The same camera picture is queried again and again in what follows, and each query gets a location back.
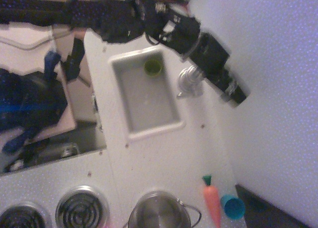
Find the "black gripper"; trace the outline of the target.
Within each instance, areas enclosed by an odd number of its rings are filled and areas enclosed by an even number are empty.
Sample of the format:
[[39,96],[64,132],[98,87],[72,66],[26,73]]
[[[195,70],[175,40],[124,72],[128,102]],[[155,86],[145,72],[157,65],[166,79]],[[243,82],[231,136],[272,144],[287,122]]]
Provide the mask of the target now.
[[224,102],[231,102],[237,107],[247,99],[248,95],[231,72],[223,68],[229,57],[226,49],[213,35],[206,32],[200,33],[194,45],[183,55],[184,59],[190,59],[203,71],[206,80],[220,94]]

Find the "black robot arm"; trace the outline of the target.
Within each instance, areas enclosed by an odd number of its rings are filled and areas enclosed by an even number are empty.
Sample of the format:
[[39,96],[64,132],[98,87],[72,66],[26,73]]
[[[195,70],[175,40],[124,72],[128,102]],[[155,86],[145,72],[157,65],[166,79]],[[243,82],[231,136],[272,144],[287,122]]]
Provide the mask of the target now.
[[226,69],[229,53],[200,22],[166,0],[0,0],[0,22],[54,24],[92,29],[108,43],[128,43],[143,35],[196,65],[223,95],[241,104],[246,93]]

